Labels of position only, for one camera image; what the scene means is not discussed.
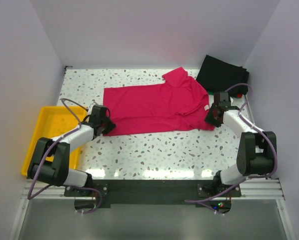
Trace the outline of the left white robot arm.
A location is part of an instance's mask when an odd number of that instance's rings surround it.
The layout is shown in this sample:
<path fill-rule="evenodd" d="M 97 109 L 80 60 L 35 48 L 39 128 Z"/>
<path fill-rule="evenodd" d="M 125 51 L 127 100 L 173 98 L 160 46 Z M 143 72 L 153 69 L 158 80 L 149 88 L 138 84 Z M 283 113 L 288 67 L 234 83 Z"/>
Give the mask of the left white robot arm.
<path fill-rule="evenodd" d="M 96 104 L 70 131 L 53 138 L 39 138 L 27 177 L 56 187 L 86 187 L 92 177 L 89 173 L 70 168 L 70 154 L 96 137 L 113 131 L 116 124 L 110 116 L 109 108 Z"/>

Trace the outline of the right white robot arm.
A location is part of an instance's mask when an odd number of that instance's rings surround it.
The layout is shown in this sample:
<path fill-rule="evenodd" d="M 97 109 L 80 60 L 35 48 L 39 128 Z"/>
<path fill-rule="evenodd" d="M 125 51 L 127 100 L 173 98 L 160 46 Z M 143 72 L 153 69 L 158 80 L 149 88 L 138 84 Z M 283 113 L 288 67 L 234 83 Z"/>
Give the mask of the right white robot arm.
<path fill-rule="evenodd" d="M 210 194 L 219 194 L 234 188 L 247 179 L 271 177 L 278 167 L 277 138 L 274 132 L 257 127 L 232 105 L 227 92 L 217 92 L 213 97 L 205 122 L 219 128 L 230 128 L 239 137 L 236 163 L 218 171 L 212 182 L 204 187 Z"/>

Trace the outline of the magenta t shirt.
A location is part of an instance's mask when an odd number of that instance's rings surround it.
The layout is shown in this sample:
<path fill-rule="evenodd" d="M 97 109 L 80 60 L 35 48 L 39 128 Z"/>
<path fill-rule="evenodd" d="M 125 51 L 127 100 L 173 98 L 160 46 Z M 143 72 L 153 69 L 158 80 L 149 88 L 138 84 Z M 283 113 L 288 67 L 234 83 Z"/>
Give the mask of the magenta t shirt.
<path fill-rule="evenodd" d="M 205 122 L 207 91 L 182 67 L 162 78 L 164 83 L 104 89 L 103 104 L 116 125 L 109 136 L 214 130 Z"/>

